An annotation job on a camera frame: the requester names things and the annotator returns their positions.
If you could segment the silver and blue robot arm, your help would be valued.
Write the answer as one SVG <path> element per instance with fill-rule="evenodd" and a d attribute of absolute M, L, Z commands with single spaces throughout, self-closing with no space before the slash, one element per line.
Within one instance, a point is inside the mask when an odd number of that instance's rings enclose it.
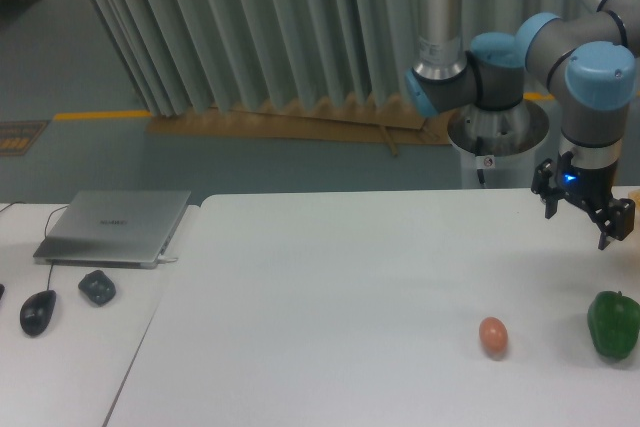
<path fill-rule="evenodd" d="M 418 54 L 405 82 L 421 115 L 470 107 L 491 124 L 506 120 L 512 141 L 534 127 L 523 81 L 540 82 L 563 114 L 558 154 L 536 167 L 532 192 L 547 217 L 560 201 L 585 212 L 606 247 L 634 228 L 634 202 L 615 198 L 612 186 L 636 94 L 639 0 L 581 1 L 590 9 L 583 18 L 541 12 L 515 34 L 485 33 L 464 46 L 462 0 L 418 0 Z"/>

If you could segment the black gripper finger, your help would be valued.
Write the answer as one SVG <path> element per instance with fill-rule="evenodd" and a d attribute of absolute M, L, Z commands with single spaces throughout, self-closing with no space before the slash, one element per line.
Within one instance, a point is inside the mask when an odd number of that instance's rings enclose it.
<path fill-rule="evenodd" d="M 588 215 L 600 231 L 599 250 L 604 250 L 612 240 L 623 241 L 634 230 L 635 208 L 632 199 L 613 197 L 602 207 L 589 208 Z"/>
<path fill-rule="evenodd" d="M 562 188 L 552 184 L 555 173 L 555 163 L 551 159 L 545 159 L 535 167 L 531 183 L 531 192 L 537 195 L 545 206 L 546 219 L 551 219 L 557 213 L 558 202 L 565 196 Z"/>

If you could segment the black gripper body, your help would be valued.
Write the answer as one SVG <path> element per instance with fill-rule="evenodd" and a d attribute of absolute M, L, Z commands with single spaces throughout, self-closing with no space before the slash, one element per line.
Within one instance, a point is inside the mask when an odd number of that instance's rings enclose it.
<path fill-rule="evenodd" d="M 557 168 L 556 185 L 574 205 L 580 206 L 585 202 L 591 209 L 600 210 L 613 197 L 611 189 L 617 162 L 602 168 L 587 169 L 578 167 L 574 162 L 574 155 L 567 152 L 558 156 Z"/>

